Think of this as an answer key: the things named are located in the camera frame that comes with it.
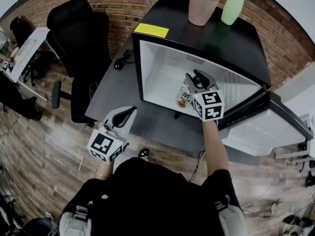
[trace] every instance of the mini fridge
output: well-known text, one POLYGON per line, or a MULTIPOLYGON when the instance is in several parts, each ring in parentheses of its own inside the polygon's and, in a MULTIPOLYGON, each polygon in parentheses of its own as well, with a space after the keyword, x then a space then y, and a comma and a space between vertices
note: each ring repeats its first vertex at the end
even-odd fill
POLYGON ((213 76, 225 100, 219 120, 223 143, 251 155, 313 138, 301 119, 270 91, 268 66, 257 31, 238 18, 221 22, 216 8, 207 24, 188 21, 189 0, 159 0, 141 21, 155 31, 132 33, 141 100, 198 117, 192 106, 179 107, 175 98, 186 73, 194 69, 213 76))

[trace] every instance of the yellow sticky note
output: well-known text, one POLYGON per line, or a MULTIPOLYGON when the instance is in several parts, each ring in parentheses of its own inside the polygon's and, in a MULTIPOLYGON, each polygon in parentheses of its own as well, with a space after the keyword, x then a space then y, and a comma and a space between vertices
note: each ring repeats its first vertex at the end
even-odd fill
POLYGON ((140 23, 134 31, 164 38, 166 37, 168 30, 169 29, 160 26, 153 26, 140 23))

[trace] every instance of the green vase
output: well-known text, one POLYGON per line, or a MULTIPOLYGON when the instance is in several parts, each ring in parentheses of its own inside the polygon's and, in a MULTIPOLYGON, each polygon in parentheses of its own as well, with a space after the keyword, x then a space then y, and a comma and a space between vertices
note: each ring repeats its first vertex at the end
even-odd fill
POLYGON ((240 15, 244 0, 227 0, 223 8, 221 21, 226 25, 232 25, 240 15))

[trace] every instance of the chair armrest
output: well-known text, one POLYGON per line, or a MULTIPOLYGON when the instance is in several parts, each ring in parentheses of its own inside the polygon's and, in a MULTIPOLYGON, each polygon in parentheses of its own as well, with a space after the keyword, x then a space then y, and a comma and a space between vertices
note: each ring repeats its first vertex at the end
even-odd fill
POLYGON ((51 107, 58 108, 60 105, 61 97, 61 81, 57 81, 54 84, 53 91, 51 93, 51 107))

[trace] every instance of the fridge door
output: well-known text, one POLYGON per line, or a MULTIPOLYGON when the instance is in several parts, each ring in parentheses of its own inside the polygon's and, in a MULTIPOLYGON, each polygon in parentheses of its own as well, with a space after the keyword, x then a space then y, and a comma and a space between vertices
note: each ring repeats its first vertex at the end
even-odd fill
POLYGON ((257 156, 314 137, 312 130, 272 92, 227 114, 219 122, 219 130, 225 145, 257 156))

